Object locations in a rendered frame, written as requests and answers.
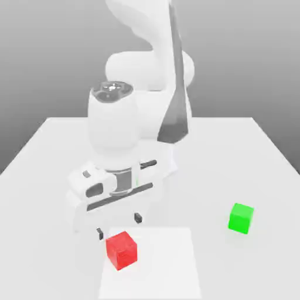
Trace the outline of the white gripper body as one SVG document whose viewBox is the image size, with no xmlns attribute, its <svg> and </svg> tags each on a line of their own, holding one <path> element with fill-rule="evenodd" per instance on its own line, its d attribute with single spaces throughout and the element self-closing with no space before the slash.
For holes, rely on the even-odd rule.
<svg viewBox="0 0 300 300">
<path fill-rule="evenodd" d="M 167 174 L 74 174 L 73 231 L 93 223 L 109 228 L 134 213 L 145 216 L 163 194 Z"/>
</svg>

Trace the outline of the small green cube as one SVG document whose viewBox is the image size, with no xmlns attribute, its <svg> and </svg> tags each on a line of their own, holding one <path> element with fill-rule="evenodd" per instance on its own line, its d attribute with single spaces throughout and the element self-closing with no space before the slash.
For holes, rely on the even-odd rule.
<svg viewBox="0 0 300 300">
<path fill-rule="evenodd" d="M 230 212 L 228 228 L 239 233 L 248 234 L 253 213 L 253 207 L 235 203 Z"/>
</svg>

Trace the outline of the small red cube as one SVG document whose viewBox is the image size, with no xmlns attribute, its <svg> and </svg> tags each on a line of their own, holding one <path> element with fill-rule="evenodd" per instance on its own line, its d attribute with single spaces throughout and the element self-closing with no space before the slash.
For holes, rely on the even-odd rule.
<svg viewBox="0 0 300 300">
<path fill-rule="evenodd" d="M 120 232 L 105 241 L 107 257 L 117 271 L 138 259 L 137 243 L 126 232 Z"/>
</svg>

